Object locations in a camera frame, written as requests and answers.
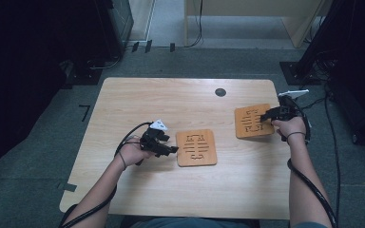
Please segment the black stand base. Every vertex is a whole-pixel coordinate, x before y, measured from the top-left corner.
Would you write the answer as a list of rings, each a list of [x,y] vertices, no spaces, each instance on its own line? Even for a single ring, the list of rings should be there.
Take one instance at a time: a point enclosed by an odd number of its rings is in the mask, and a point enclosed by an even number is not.
[[[301,74],[298,62],[280,62],[280,69],[289,86],[319,85],[320,80],[313,74]]]

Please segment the person's right hand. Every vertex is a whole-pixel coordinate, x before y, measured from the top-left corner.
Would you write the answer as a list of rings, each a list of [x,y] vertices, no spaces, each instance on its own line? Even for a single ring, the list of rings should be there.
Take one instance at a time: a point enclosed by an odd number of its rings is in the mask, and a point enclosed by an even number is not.
[[[306,128],[303,120],[300,117],[295,117],[291,119],[290,121],[279,121],[274,120],[272,121],[272,125],[277,127],[279,130],[279,134],[281,136],[287,137],[288,134],[292,132],[303,132],[306,133]],[[293,135],[289,139],[289,143],[294,142],[304,142],[303,137],[301,135]]]

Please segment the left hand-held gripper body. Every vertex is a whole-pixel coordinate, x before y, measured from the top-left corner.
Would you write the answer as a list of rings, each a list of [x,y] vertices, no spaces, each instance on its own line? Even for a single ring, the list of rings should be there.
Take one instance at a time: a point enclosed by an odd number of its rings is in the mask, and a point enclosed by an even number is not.
[[[166,135],[167,127],[161,120],[157,120],[149,125],[145,133],[140,138],[140,146],[142,150],[153,152],[154,148],[163,144],[159,137]]]

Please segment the person's left hand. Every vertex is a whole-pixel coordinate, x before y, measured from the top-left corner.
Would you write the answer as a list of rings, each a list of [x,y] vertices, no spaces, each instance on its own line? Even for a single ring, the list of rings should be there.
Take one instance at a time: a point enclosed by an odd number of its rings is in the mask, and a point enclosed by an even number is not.
[[[139,138],[130,138],[122,146],[119,152],[122,153],[125,163],[128,166],[137,164],[145,159],[149,159],[154,155],[151,151],[145,151],[141,149]]]

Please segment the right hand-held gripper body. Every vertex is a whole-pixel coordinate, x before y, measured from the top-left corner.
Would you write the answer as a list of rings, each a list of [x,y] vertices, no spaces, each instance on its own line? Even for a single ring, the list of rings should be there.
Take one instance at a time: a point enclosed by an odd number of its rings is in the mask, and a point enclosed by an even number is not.
[[[305,114],[302,108],[296,103],[296,98],[305,95],[309,92],[308,89],[288,90],[281,92],[278,95],[279,99],[279,120],[289,121],[294,117],[304,117]]]

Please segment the square bamboo coaster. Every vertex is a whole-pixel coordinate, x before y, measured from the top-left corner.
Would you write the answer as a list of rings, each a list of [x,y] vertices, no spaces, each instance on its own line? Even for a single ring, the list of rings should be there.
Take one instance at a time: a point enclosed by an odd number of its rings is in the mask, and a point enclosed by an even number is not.
[[[215,165],[218,162],[214,134],[210,129],[178,132],[176,142],[180,167]]]
[[[261,116],[269,109],[269,104],[236,108],[234,111],[236,137],[238,139],[246,139],[273,134],[275,128],[271,123],[268,120],[261,120]]]

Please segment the person's blue clothing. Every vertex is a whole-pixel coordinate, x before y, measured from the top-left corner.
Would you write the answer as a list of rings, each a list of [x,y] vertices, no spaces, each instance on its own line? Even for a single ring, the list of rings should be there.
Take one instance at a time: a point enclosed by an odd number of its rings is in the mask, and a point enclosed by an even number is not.
[[[245,221],[211,218],[124,218],[120,228],[261,228],[256,219]]]

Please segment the dark cabinet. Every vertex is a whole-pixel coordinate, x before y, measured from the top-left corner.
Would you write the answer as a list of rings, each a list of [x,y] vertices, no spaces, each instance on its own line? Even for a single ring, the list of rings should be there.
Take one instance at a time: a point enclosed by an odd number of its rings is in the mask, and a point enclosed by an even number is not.
[[[96,85],[133,24],[128,0],[0,0],[0,75]]]

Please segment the light wooden desk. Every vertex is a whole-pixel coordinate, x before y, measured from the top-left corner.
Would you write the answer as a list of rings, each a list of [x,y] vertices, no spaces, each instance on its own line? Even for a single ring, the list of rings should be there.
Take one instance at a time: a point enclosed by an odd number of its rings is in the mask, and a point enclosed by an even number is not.
[[[300,48],[318,16],[325,16],[334,0],[184,0],[184,43],[188,44],[188,17],[277,16],[295,48]]]

